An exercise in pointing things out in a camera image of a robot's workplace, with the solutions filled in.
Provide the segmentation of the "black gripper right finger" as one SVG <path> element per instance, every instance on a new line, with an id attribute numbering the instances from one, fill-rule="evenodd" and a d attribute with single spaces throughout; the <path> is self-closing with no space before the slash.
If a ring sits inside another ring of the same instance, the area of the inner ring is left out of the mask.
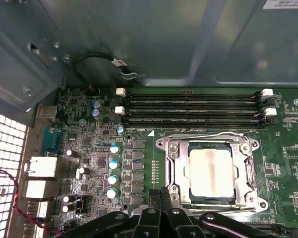
<path id="1" fill-rule="evenodd" d="M 204 212 L 196 219 L 172 205 L 166 187 L 161 189 L 161 204 L 166 220 L 177 238 L 298 238 L 297 228 L 243 223 L 214 211 Z"/>

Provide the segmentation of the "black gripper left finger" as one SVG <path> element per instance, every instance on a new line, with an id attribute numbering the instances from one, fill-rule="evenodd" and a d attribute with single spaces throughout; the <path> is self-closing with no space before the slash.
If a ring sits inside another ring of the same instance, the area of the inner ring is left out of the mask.
<path id="1" fill-rule="evenodd" d="M 115 211 L 82 225 L 77 238 L 157 238 L 160 234 L 162 189 L 149 191 L 149 207 L 139 215 Z"/>

